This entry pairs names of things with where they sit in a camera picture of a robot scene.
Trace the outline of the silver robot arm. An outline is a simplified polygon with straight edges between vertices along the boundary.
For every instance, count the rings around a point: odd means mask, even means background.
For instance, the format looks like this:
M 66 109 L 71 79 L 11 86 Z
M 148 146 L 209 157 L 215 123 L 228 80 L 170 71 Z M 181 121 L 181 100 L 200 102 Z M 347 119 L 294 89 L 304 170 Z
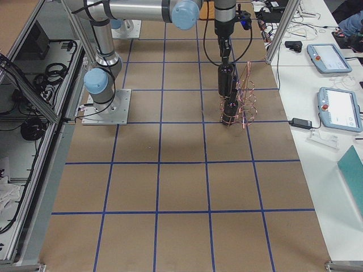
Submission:
M 134 23 L 132 20 L 125 19 L 111 19 L 111 28 L 117 31 L 131 31 L 134 28 Z
M 63 1 L 63 5 L 72 15 L 90 23 L 96 63 L 112 66 L 118 63 L 113 39 L 131 37 L 137 21 L 172 23 L 180 30 L 189 30 L 200 17 L 203 1 Z M 236 1 L 214 1 L 214 32 L 222 62 L 218 66 L 218 92 L 229 102 L 237 100 L 235 65 L 229 61 L 230 36 L 236 23 L 252 30 L 250 13 L 241 10 Z

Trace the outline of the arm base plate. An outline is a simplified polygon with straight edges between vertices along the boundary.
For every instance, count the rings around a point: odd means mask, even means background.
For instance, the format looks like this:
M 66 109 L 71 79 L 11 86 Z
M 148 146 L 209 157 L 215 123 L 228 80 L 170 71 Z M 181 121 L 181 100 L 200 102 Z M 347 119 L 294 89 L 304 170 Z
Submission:
M 141 20 L 112 19 L 110 20 L 110 23 L 113 39 L 123 40 L 140 38 Z
M 132 90 L 131 89 L 117 89 L 115 98 L 112 104 L 108 106 L 105 104 L 104 107 L 93 103 L 91 95 L 88 96 L 87 102 L 91 104 L 89 107 L 85 107 L 82 118 L 83 125 L 126 125 L 128 123 L 128 113 L 130 106 L 130 99 Z

